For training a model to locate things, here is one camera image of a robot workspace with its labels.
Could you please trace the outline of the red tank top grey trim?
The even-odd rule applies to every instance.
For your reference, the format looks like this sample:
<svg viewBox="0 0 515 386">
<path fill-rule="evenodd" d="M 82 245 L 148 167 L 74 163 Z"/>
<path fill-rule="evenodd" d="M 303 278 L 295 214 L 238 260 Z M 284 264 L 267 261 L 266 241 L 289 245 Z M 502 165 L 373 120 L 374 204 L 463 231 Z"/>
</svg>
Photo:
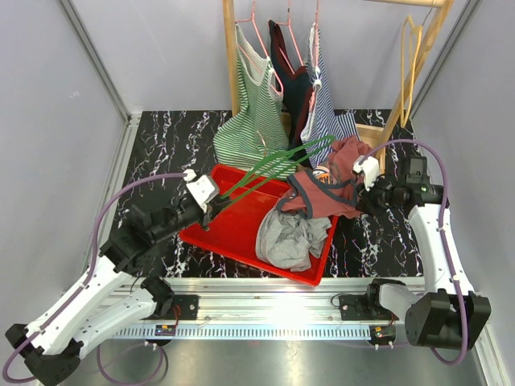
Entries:
<svg viewBox="0 0 515 386">
<path fill-rule="evenodd" d="M 315 168 L 287 177 L 290 190 L 278 200 L 276 209 L 307 220 L 361 216 L 362 212 L 356 208 L 360 180 L 353 172 L 353 164 L 371 149 L 355 136 L 334 141 L 331 152 Z"/>
</svg>

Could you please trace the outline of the green plastic hanger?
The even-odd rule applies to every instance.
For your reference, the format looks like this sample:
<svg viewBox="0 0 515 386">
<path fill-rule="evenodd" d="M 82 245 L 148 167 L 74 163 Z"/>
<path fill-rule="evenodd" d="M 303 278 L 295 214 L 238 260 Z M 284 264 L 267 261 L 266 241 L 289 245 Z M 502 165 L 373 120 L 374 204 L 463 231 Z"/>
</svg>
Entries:
<svg viewBox="0 0 515 386">
<path fill-rule="evenodd" d="M 274 173 L 272 175 L 269 175 L 266 177 L 265 180 L 261 181 L 258 185 L 253 187 L 252 189 L 249 189 L 245 194 L 242 194 L 236 198 L 236 201 L 239 199 L 244 198 L 246 195 L 248 195 L 250 192 L 256 190 L 258 187 L 262 186 L 264 183 L 269 182 L 271 179 L 275 179 L 277 176 L 279 176 L 281 173 L 287 171 L 289 168 L 288 165 L 284 167 L 280 167 L 280 164 L 283 161 L 290 161 L 290 158 L 292 155 L 296 154 L 300 150 L 306 150 L 308 147 L 313 147 L 313 150 L 307 151 L 307 153 L 302 156 L 300 159 L 295 160 L 291 163 L 292 166 L 297 166 L 301 162 L 303 162 L 306 159 L 309 159 L 309 157 L 314 156 L 324 150 L 327 145 L 330 145 L 332 141 L 335 140 L 335 136 L 328 134 L 320 139 L 313 140 L 308 142 L 307 144 L 303 144 L 301 146 L 298 146 L 294 148 L 293 150 L 282 150 L 279 151 L 276 154 L 267 155 L 265 156 L 256 166 L 251 168 L 249 171 L 246 172 L 246 174 L 230 189 L 228 189 L 224 194 L 221 195 L 222 199 L 229 199 L 230 195 L 238 188 L 245 187 L 249 183 L 253 182 L 255 179 L 257 179 L 259 176 L 262 176 L 263 174 L 267 172 L 273 171 Z"/>
</svg>

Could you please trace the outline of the yellow plastic hanger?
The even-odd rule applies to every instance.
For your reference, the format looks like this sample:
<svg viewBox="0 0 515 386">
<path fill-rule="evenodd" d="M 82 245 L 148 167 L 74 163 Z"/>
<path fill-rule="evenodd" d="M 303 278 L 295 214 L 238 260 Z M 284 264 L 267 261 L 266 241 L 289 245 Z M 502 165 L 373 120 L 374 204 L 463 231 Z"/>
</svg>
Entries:
<svg viewBox="0 0 515 386">
<path fill-rule="evenodd" d="M 417 57 L 422 43 L 422 25 L 414 23 L 411 15 L 407 15 L 401 32 L 401 102 L 400 126 L 406 127 L 411 112 L 414 95 L 415 69 Z"/>
</svg>

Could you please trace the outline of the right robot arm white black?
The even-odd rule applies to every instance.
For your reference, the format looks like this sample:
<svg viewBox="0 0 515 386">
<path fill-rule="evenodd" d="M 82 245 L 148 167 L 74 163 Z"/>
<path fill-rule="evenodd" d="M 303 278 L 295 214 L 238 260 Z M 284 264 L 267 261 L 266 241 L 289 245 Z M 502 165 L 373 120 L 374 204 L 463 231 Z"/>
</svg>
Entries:
<svg viewBox="0 0 515 386">
<path fill-rule="evenodd" d="M 426 158 L 408 158 L 399 177 L 381 174 L 373 157 L 360 156 L 352 169 L 364 178 L 358 189 L 363 211 L 377 214 L 395 207 L 407 213 L 424 270 L 422 296 L 400 281 L 373 280 L 365 293 L 365 312 L 374 319 L 389 313 L 397 317 L 413 346 L 471 350 L 492 309 L 464 273 L 447 196 L 442 185 L 431 183 Z"/>
</svg>

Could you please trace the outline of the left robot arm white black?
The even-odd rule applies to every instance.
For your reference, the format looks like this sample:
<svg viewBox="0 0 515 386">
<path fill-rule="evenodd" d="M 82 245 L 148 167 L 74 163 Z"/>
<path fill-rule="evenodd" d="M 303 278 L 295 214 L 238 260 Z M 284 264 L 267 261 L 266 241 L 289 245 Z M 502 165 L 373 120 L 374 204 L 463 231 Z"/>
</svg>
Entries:
<svg viewBox="0 0 515 386">
<path fill-rule="evenodd" d="M 39 319 L 15 323 L 5 333 L 14 353 L 44 385 L 66 380 L 81 360 L 119 330 L 139 319 L 164 319 L 176 309 L 173 289 L 161 277 L 147 277 L 121 304 L 92 312 L 120 284 L 148 267 L 177 232 L 193 224 L 206 228 L 231 199 L 216 196 L 202 208 L 186 193 L 176 205 L 149 212 L 137 208 L 132 219 L 101 246 L 83 276 Z"/>
</svg>

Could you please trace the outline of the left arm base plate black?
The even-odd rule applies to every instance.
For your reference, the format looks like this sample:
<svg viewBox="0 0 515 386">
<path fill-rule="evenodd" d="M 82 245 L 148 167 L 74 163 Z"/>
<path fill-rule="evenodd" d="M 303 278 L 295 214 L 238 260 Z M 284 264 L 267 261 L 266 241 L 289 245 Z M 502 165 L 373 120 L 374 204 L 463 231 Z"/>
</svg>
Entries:
<svg viewBox="0 0 515 386">
<path fill-rule="evenodd" d="M 180 321 L 195 321 L 199 310 L 199 300 L 200 297 L 195 294 L 175 295 L 172 307 L 164 316 L 152 315 L 145 320 L 174 320 L 178 315 Z"/>
</svg>

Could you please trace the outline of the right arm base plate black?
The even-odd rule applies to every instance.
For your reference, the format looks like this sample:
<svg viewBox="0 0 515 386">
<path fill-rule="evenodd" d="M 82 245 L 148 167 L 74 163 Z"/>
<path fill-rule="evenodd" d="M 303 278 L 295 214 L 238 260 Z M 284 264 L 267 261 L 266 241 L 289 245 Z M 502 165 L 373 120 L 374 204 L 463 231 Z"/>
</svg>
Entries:
<svg viewBox="0 0 515 386">
<path fill-rule="evenodd" d="M 368 295 L 340 293 L 330 303 L 340 312 L 342 321 L 386 320 L 388 315 Z"/>
</svg>

